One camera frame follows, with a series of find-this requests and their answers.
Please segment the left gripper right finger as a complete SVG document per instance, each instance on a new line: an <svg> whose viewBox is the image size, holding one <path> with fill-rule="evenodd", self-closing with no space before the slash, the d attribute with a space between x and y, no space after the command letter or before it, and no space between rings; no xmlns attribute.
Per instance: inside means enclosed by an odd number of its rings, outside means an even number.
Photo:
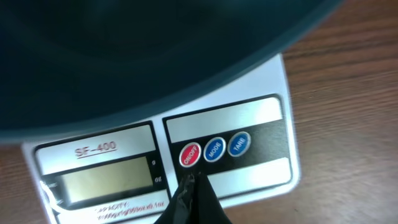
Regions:
<svg viewBox="0 0 398 224"><path fill-rule="evenodd" d="M192 197L191 223L231 224L204 173L195 175Z"/></svg>

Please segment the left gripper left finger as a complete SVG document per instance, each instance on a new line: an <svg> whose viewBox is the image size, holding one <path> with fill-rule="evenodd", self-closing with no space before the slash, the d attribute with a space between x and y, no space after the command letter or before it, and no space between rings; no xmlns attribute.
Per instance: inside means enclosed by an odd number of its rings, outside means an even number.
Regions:
<svg viewBox="0 0 398 224"><path fill-rule="evenodd" d="M171 202L155 224L188 224L195 193L195 175L186 175L179 183Z"/></svg>

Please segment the white digital kitchen scale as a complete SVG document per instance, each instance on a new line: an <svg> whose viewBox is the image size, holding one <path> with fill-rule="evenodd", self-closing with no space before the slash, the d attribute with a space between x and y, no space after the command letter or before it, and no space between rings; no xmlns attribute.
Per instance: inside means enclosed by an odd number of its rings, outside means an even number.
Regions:
<svg viewBox="0 0 398 224"><path fill-rule="evenodd" d="M300 177L281 55L178 108L22 152L50 223L154 223L193 172L224 208L284 194Z"/></svg>

